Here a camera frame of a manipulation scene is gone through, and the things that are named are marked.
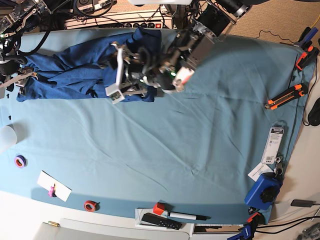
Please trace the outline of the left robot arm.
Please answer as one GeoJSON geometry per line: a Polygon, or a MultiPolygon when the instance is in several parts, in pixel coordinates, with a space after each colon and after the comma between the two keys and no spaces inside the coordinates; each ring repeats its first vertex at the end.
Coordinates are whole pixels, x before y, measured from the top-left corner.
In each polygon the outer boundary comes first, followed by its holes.
{"type": "Polygon", "coordinates": [[[207,7],[180,30],[165,52],[153,52],[146,43],[134,49],[128,43],[112,43],[117,61],[115,82],[106,87],[113,104],[127,96],[146,98],[151,90],[182,92],[213,46],[223,41],[252,5],[242,0],[208,1],[207,7]]]}

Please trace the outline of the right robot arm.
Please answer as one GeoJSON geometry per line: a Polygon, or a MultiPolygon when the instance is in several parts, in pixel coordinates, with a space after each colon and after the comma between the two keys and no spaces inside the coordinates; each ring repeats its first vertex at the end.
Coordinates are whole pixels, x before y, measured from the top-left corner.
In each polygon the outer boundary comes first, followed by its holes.
{"type": "Polygon", "coordinates": [[[20,51],[22,36],[41,24],[43,16],[50,17],[67,0],[24,0],[17,4],[12,12],[0,20],[0,97],[5,97],[14,85],[24,88],[34,70],[27,67],[27,56],[36,53],[47,39],[51,28],[47,30],[37,47],[30,52],[20,51]]]}

